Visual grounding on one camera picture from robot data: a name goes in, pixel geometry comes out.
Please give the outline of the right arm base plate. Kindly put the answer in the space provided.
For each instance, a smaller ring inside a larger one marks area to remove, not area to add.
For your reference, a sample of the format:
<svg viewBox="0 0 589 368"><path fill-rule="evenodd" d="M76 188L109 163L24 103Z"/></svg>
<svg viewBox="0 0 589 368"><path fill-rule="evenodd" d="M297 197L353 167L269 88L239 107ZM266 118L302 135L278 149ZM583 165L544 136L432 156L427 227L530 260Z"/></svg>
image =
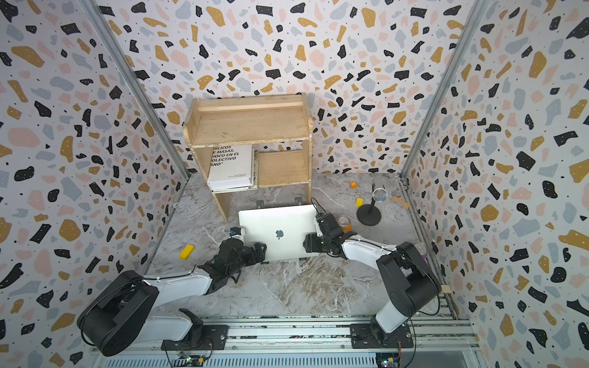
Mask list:
<svg viewBox="0 0 589 368"><path fill-rule="evenodd" d="M413 335L407 324L386 333L376 322L350 325L351 345L354 349L410 349Z"/></svg>

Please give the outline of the silver laptop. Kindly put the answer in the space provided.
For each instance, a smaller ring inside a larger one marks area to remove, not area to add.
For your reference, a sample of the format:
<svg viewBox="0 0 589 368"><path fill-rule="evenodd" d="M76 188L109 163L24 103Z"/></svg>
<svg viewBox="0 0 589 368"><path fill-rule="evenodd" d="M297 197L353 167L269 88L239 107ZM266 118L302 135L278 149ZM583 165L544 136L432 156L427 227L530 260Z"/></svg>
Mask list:
<svg viewBox="0 0 589 368"><path fill-rule="evenodd" d="M245 232L245 245L266 245L267 262L302 259L318 255L303 246L306 235L317 233L316 214L312 205L243 210L239 226Z"/></svg>

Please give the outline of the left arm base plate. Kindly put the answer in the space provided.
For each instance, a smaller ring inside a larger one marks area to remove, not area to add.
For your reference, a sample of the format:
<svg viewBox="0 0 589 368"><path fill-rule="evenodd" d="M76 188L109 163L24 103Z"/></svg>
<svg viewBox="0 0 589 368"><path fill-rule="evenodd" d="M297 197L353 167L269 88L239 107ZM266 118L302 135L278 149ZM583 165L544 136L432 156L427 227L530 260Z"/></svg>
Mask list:
<svg viewBox="0 0 589 368"><path fill-rule="evenodd" d="M164 340L162 351L223 351L229 335L228 325L203 325L192 327L188 334L178 341Z"/></svg>

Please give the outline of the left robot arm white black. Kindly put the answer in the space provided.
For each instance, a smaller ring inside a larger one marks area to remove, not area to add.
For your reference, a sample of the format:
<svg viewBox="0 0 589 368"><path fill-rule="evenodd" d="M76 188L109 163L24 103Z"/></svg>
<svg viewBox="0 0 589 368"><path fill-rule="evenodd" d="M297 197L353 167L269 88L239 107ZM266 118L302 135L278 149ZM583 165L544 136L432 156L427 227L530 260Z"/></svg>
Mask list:
<svg viewBox="0 0 589 368"><path fill-rule="evenodd" d="M266 245L247 246L241 239L222 242L218 253L190 273L143 276L125 271L81 313L77 326L82 340L111 357L133 343L159 341L164 350L196 349L205 341L202 319L181 308L160 313L162 305L184 297L206 296L237 282L244 268L265 261Z"/></svg>

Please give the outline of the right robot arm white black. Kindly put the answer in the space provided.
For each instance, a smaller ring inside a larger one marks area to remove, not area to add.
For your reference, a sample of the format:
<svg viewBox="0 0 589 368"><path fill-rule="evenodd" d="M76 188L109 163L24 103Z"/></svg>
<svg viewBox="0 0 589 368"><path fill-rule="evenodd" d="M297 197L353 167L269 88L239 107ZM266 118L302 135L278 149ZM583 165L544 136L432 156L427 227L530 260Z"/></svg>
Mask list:
<svg viewBox="0 0 589 368"><path fill-rule="evenodd" d="M372 318L371 334L386 339L441 292L440 282L416 246L385 245L345 232L331 213L315 216L316 234L305 236L307 253L360 262L380 272L388 302Z"/></svg>

